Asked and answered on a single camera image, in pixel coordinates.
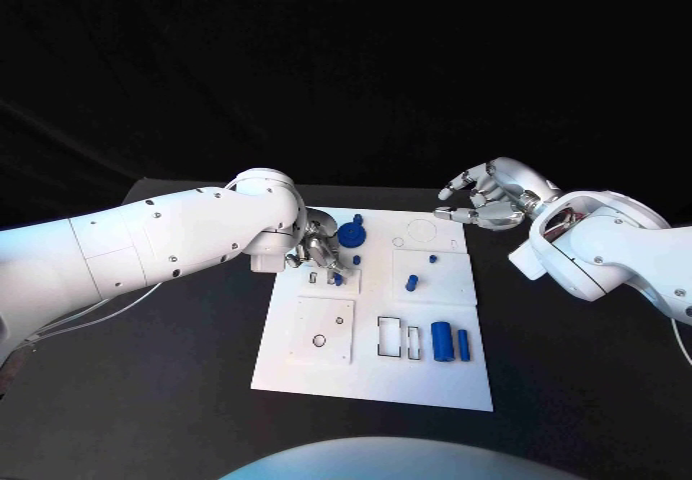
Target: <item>white board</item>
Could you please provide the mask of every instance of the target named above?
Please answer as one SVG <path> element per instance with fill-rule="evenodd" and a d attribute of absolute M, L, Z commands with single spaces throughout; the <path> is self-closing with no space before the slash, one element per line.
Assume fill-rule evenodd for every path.
<path fill-rule="evenodd" d="M 363 245 L 355 249 L 342 248 L 340 259 L 348 267 L 359 270 L 359 288 L 343 289 L 335 285 L 306 286 L 312 267 L 287 268 L 277 275 L 270 310 L 264 327 L 263 343 L 257 357 L 252 388 L 280 392 L 293 392 L 332 397 L 361 398 L 418 405 L 450 408 L 466 408 L 492 411 L 493 403 L 487 382 L 483 341 L 480 336 L 479 318 L 476 314 L 476 294 L 473 291 L 473 274 L 466 254 L 463 225 L 437 219 L 430 213 L 394 212 L 387 210 L 350 210 L 323 208 L 339 225 L 352 221 L 353 215 L 363 216 L 363 228 L 368 237 Z M 446 277 L 440 269 L 425 270 L 421 274 L 421 288 L 425 283 L 434 288 L 421 302 L 401 300 L 399 291 L 408 292 L 397 280 L 395 263 L 401 264 L 401 275 L 418 262 L 438 256 L 437 267 L 451 268 L 456 277 L 453 282 L 463 284 L 464 292 L 457 298 L 459 288 L 443 288 Z M 361 265 L 352 263 L 353 256 L 362 258 Z M 352 300 L 353 323 L 350 361 L 297 362 L 291 359 L 291 347 L 296 345 L 296 332 L 300 338 L 314 336 L 314 328 L 297 325 L 296 313 L 306 297 Z M 332 318 L 329 314 L 316 314 L 314 322 Z M 378 355 L 381 331 L 378 317 L 401 319 L 401 357 Z M 451 324 L 456 361 L 443 363 L 433 358 L 433 341 L 430 325 L 436 321 Z M 418 327 L 420 360 L 408 359 L 408 327 Z M 472 361 L 459 359 L 457 330 L 469 332 Z"/>

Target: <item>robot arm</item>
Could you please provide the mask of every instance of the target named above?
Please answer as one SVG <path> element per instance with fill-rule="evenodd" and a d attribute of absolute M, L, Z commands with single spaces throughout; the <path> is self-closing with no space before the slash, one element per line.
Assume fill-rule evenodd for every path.
<path fill-rule="evenodd" d="M 0 365 L 25 338 L 74 310 L 241 252 L 252 271 L 281 272 L 304 240 L 327 243 L 325 231 L 307 236 L 306 230 L 310 214 L 329 215 L 309 212 L 284 174 L 252 169 L 229 185 L 235 191 L 198 188 L 0 232 Z M 343 270 L 336 253 L 325 266 Z"/>
<path fill-rule="evenodd" d="M 483 165 L 492 180 L 477 176 L 477 181 L 498 185 L 505 195 L 495 193 L 499 199 L 480 207 L 474 202 L 473 210 L 438 208 L 436 216 L 503 230 L 521 223 L 523 214 L 534 220 L 529 239 L 509 259 L 531 280 L 548 273 L 588 301 L 626 283 L 666 316 L 692 325 L 692 258 L 685 248 L 692 227 L 671 228 L 656 212 L 614 192 L 562 195 L 516 160 L 499 158 Z M 474 167 L 466 177 L 480 170 Z M 453 189 L 450 185 L 443 189 L 441 199 Z M 472 201 L 477 195 L 472 192 Z"/>

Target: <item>circular hole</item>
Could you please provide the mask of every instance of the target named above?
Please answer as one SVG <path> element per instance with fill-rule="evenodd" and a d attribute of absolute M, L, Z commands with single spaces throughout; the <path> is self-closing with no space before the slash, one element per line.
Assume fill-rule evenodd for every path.
<path fill-rule="evenodd" d="M 325 335 L 316 335 L 313 337 L 313 345 L 316 347 L 323 347 L 326 343 L 327 343 L 327 339 L 325 338 Z"/>

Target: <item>black table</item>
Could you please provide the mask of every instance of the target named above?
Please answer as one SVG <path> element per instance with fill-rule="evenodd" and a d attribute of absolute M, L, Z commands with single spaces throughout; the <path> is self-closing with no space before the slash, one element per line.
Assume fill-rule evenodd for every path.
<path fill-rule="evenodd" d="M 202 185 L 143 180 L 126 201 Z M 314 206 L 438 205 L 433 190 L 300 192 Z M 691 478 L 692 368 L 671 321 L 627 287 L 591 304 L 548 277 L 526 280 L 506 255 L 528 226 L 466 232 L 495 413 L 251 390 L 274 275 L 242 255 L 38 345 L 0 403 L 0 477 L 212 479 L 301 444 L 392 435 L 591 478 Z"/>

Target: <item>robotic hand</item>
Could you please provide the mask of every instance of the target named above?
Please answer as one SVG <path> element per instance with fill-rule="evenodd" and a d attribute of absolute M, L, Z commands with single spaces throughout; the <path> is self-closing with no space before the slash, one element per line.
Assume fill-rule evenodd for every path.
<path fill-rule="evenodd" d="M 671 228 L 650 208 L 619 193 L 564 194 L 511 158 L 463 172 L 440 200 L 472 183 L 476 208 L 440 207 L 436 216 L 490 230 L 506 230 L 528 217 L 529 239 L 509 259 L 531 280 L 548 273 L 588 301 L 624 283 L 668 317 L 692 325 L 692 227 Z"/>
<path fill-rule="evenodd" d="M 339 263 L 336 222 L 291 179 L 251 169 L 225 188 L 163 195 L 0 232 L 0 366 L 52 320 L 123 293 L 251 256 L 255 272 Z M 297 255 L 287 253 L 296 248 Z"/>

